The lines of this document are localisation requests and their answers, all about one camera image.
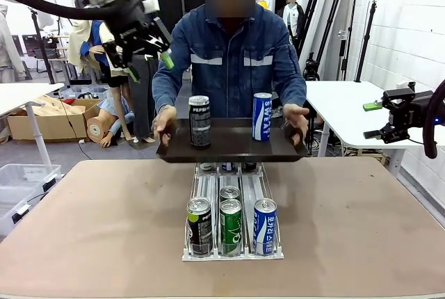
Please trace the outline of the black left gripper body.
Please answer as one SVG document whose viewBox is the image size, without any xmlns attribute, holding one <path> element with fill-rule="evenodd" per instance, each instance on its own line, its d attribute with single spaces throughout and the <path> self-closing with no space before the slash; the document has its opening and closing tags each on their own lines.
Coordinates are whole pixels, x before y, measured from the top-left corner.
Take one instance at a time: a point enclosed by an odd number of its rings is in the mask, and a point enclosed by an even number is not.
<svg viewBox="0 0 445 299">
<path fill-rule="evenodd" d="M 114 41 L 118 47 L 142 47 L 138 31 L 154 18 L 145 14 L 142 1 L 116 0 L 104 5 L 104 43 Z"/>
</svg>

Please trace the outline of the dark brown serving tray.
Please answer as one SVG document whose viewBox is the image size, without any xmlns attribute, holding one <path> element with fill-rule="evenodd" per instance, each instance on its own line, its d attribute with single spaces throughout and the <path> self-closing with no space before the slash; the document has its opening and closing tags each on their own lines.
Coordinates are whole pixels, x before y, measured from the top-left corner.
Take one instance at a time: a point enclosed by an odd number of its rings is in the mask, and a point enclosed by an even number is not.
<svg viewBox="0 0 445 299">
<path fill-rule="evenodd" d="M 210 146 L 199 149 L 191 145 L 188 119 L 178 119 L 168 127 L 171 139 L 160 144 L 156 154 L 168 163 L 258 163 L 294 162 L 308 155 L 303 143 L 293 144 L 292 135 L 301 130 L 287 124 L 283 118 L 273 118 L 270 140 L 252 138 L 249 118 L 216 118 L 211 121 Z"/>
</svg>

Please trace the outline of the person's right forearm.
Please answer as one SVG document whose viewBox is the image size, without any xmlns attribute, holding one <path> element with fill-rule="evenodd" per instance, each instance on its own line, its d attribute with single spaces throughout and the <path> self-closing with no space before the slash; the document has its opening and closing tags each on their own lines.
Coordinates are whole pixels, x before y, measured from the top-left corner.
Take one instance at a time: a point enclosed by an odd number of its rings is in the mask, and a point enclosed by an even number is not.
<svg viewBox="0 0 445 299">
<path fill-rule="evenodd" d="M 152 96 L 157 113 L 160 113 L 165 106 L 175 105 L 182 87 L 182 75 L 183 72 L 175 67 L 168 69 L 164 63 L 159 64 L 152 80 Z"/>
</svg>

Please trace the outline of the person's left forearm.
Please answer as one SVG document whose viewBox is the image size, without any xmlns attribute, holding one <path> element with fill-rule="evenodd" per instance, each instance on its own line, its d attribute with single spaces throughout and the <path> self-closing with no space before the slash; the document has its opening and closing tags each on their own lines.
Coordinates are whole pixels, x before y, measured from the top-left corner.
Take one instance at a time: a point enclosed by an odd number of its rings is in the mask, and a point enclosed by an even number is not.
<svg viewBox="0 0 445 299">
<path fill-rule="evenodd" d="M 298 65 L 277 74 L 275 89 L 283 105 L 303 107 L 307 99 L 307 85 Z"/>
</svg>

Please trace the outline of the person in denim jacket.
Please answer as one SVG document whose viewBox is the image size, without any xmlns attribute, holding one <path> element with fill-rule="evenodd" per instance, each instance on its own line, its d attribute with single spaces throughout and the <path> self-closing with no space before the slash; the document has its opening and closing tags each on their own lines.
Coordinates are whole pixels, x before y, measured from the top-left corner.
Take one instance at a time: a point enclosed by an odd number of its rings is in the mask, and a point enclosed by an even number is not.
<svg viewBox="0 0 445 299">
<path fill-rule="evenodd" d="M 177 22 L 170 48 L 214 118 L 250 117 L 253 95 L 278 95 L 277 74 L 299 66 L 284 21 L 256 0 L 205 0 Z"/>
</svg>

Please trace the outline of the person's right hand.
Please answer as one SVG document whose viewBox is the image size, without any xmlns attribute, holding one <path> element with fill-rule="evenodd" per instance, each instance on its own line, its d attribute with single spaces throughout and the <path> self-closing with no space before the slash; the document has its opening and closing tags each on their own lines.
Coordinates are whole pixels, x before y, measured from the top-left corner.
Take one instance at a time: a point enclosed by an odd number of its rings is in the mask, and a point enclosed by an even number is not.
<svg viewBox="0 0 445 299">
<path fill-rule="evenodd" d="M 177 119 L 177 109 L 171 105 L 165 105 L 158 112 L 153 121 L 153 132 L 155 138 L 159 139 L 162 145 L 168 146 L 171 139 L 171 129 Z"/>
</svg>

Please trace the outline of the wooden crate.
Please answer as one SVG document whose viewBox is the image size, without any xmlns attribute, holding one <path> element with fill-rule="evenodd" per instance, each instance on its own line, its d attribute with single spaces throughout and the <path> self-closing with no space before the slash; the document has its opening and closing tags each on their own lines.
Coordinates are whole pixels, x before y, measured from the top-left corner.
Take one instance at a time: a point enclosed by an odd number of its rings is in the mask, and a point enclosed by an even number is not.
<svg viewBox="0 0 445 299">
<path fill-rule="evenodd" d="M 343 156 L 365 156 L 377 160 L 383 166 L 389 165 L 389 157 L 385 156 L 383 151 L 380 149 L 356 149 L 353 147 L 343 147 L 341 151 Z"/>
</svg>

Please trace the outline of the black tripod stand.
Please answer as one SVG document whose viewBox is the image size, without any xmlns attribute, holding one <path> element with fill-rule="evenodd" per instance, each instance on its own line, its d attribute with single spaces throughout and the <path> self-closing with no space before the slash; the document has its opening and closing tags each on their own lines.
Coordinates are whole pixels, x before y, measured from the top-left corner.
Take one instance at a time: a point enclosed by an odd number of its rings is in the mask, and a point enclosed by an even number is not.
<svg viewBox="0 0 445 299">
<path fill-rule="evenodd" d="M 29 10 L 30 10 L 30 13 L 31 13 L 31 18 L 33 20 L 33 25 L 34 25 L 34 28 L 35 28 L 35 31 L 36 31 L 36 35 L 37 35 L 37 38 L 38 38 L 38 42 L 39 42 L 39 45 L 40 45 L 40 51 L 41 51 L 41 54 L 42 54 L 42 59 L 43 59 L 43 61 L 45 63 L 45 67 L 46 67 L 47 74 L 48 74 L 48 77 L 49 77 L 49 82 L 50 82 L 50 84 L 55 84 L 56 82 L 54 80 L 54 76 L 53 76 L 53 73 L 52 73 L 51 65 L 50 65 L 48 57 L 47 57 L 45 44 L 44 44 L 44 41 L 43 41 L 42 36 L 40 34 L 40 28 L 39 28 L 39 25 L 38 25 L 38 17 L 37 17 L 38 13 L 34 9 L 32 9 L 32 8 L 30 8 Z"/>
</svg>

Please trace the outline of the lying mannequin in light blue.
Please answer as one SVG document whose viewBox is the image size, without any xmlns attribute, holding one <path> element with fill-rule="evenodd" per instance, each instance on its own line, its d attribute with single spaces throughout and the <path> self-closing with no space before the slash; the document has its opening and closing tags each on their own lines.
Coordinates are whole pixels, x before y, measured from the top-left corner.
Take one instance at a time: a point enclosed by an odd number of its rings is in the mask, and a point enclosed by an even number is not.
<svg viewBox="0 0 445 299">
<path fill-rule="evenodd" d="M 134 121 L 134 113 L 130 109 L 125 98 L 121 100 L 122 109 L 124 113 L 125 126 L 130 130 L 131 124 Z M 122 123 L 118 117 L 118 112 L 115 109 L 114 100 L 112 97 L 103 99 L 97 104 L 98 114 L 95 117 L 87 119 L 88 137 L 95 143 L 99 143 L 103 148 L 109 147 L 115 137 L 121 133 L 126 141 L 133 141 L 134 137 L 129 131 L 129 137 L 124 135 Z"/>
</svg>

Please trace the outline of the grey reflective panel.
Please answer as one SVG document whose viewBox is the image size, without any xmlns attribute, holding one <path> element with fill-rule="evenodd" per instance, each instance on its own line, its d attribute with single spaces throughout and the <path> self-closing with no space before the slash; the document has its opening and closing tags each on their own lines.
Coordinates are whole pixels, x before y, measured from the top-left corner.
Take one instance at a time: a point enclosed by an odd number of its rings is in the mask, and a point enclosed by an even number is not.
<svg viewBox="0 0 445 299">
<path fill-rule="evenodd" d="M 53 15 L 37 12 L 37 23 L 40 31 L 57 31 L 59 28 L 58 18 Z"/>
</svg>

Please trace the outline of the brown cardboard box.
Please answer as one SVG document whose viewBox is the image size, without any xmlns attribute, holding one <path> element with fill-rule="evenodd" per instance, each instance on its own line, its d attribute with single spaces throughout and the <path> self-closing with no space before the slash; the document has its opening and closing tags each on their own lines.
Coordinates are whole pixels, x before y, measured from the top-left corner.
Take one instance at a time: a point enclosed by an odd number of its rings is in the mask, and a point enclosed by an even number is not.
<svg viewBox="0 0 445 299">
<path fill-rule="evenodd" d="M 87 121 L 97 116 L 98 99 L 56 99 L 43 95 L 32 105 L 33 113 L 45 141 L 87 139 Z M 7 118 L 15 140 L 33 140 L 34 133 L 26 110 L 20 109 Z"/>
</svg>

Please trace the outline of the mannequin with grey coat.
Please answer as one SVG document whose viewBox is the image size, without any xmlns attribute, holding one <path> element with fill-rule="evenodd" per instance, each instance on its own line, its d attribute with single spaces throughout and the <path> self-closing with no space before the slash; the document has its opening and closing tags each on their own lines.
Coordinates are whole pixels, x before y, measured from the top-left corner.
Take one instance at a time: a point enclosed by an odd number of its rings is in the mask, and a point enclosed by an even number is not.
<svg viewBox="0 0 445 299">
<path fill-rule="evenodd" d="M 6 21 L 8 7 L 0 4 L 0 83 L 15 82 L 15 74 L 25 73 L 23 62 Z"/>
</svg>

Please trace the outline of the mannequin with white jacket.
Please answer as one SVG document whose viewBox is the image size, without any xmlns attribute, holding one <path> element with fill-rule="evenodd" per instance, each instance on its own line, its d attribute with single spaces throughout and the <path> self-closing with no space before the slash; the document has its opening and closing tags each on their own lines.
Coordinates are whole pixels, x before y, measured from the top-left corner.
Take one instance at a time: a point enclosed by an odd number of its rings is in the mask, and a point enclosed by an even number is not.
<svg viewBox="0 0 445 299">
<path fill-rule="evenodd" d="M 286 0 L 282 19 L 288 28 L 290 41 L 298 48 L 298 39 L 305 25 L 305 12 L 297 0 Z"/>
</svg>

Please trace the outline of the white can dispenser rack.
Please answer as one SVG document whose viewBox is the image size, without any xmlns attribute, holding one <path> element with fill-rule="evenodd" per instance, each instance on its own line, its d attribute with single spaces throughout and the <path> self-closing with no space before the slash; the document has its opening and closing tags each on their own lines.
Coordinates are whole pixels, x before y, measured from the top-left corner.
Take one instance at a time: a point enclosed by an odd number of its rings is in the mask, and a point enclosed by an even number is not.
<svg viewBox="0 0 445 299">
<path fill-rule="evenodd" d="M 210 171 L 203 171 L 200 164 L 195 166 L 191 198 L 205 197 L 211 203 L 213 249 L 208 256 L 199 257 L 193 254 L 188 237 L 188 219 L 186 219 L 184 238 L 184 261 L 223 261 L 223 260 L 253 260 L 253 259 L 281 259 L 284 254 L 280 241 L 280 228 L 278 217 L 275 227 L 274 252 L 267 256 L 258 255 L 254 252 L 254 204 L 262 198 L 272 199 L 270 187 L 264 166 L 257 164 L 252 172 L 244 170 L 243 164 L 234 164 L 231 172 L 224 171 L 221 163 L 212 164 Z M 238 256 L 228 257 L 223 254 L 220 231 L 220 197 L 219 191 L 224 186 L 235 186 L 241 191 L 242 206 L 242 243 L 241 253 Z"/>
</svg>

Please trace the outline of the dark mannequin base plate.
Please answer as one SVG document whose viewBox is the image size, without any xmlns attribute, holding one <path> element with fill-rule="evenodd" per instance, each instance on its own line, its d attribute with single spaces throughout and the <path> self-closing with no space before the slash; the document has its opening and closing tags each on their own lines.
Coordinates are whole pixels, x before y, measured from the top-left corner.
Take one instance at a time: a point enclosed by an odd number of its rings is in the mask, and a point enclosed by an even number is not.
<svg viewBox="0 0 445 299">
<path fill-rule="evenodd" d="M 137 138 L 134 133 L 134 125 L 133 124 L 128 124 L 127 128 L 129 130 L 129 132 L 131 133 L 131 135 L 133 136 L 133 139 L 130 141 L 127 141 L 124 137 L 123 130 L 119 129 L 117 134 L 115 135 L 115 141 L 118 145 L 128 145 L 135 150 L 143 150 L 148 147 L 153 147 L 156 145 L 156 141 L 154 141 L 153 143 L 148 143 L 143 138 Z"/>
</svg>

